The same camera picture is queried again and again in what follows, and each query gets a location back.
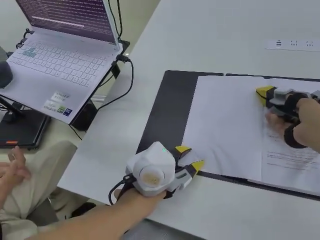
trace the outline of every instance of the person's lap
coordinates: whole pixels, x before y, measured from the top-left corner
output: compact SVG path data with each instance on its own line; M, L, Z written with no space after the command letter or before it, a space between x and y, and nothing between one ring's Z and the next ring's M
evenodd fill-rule
M4 240L19 240L50 228L39 228L27 216L50 196L53 209L60 220L88 199L57 188L58 182L72 159L77 147L69 141L62 141L49 149L37 152L26 166L31 171L30 180L15 187L0 210L0 222Z

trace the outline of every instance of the power strip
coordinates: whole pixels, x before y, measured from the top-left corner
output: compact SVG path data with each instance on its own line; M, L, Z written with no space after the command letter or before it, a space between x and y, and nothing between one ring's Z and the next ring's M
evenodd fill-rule
M320 40L268 40L265 49L320 52Z

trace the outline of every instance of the white table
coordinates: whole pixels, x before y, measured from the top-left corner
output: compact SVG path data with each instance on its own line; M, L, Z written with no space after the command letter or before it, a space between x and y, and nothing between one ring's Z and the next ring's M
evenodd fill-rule
M108 203L166 70L319 78L320 53L264 49L267 39L320 39L319 7L316 0L162 0L130 55L132 91L98 113L59 186ZM130 80L127 64L107 101ZM320 202L205 177L163 201L150 219L205 239L320 236Z

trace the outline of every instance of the wrist strap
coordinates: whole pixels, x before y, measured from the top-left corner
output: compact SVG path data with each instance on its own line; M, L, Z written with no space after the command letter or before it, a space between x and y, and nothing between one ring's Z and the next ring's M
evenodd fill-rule
M287 100L284 103L284 107L292 113L296 110L299 100L307 98L308 96L305 93L296 92L287 98Z
M305 149L307 148L307 146L298 143L294 137L294 129L299 124L300 124L300 121L295 124L292 124L284 131L284 141L286 144L288 144L290 147L294 149Z

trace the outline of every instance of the laptop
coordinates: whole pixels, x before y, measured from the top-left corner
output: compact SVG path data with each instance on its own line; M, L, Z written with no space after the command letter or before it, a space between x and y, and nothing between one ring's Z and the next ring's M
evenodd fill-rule
M13 80L0 95L70 124L118 54L103 0L16 0L34 34L8 58Z

